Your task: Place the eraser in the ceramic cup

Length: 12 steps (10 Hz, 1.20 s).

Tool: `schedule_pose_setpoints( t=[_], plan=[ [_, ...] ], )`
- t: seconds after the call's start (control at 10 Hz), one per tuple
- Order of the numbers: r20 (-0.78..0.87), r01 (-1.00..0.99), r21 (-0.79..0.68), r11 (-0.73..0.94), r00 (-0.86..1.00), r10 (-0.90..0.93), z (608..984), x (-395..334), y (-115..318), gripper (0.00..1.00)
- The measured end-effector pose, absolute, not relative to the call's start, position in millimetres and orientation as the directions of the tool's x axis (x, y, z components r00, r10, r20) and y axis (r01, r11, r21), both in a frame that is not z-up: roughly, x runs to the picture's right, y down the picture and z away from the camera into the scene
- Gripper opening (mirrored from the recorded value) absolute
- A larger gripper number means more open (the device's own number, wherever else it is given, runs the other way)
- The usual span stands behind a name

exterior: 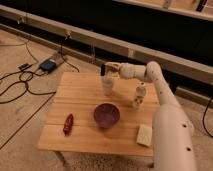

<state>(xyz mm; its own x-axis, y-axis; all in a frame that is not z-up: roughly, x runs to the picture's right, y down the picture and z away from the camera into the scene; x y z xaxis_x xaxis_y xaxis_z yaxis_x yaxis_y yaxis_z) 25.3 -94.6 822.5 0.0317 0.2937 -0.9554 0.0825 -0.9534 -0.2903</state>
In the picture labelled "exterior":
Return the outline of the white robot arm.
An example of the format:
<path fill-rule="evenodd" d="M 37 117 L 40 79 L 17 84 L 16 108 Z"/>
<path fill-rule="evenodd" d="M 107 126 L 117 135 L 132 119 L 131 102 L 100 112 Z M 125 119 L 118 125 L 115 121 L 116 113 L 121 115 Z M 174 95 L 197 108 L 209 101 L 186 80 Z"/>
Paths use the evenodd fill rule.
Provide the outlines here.
<path fill-rule="evenodd" d="M 118 73 L 123 79 L 154 84 L 160 106 L 153 114 L 154 171 L 197 171 L 192 145 L 193 124 L 168 86 L 160 65 L 106 62 L 101 75 Z"/>

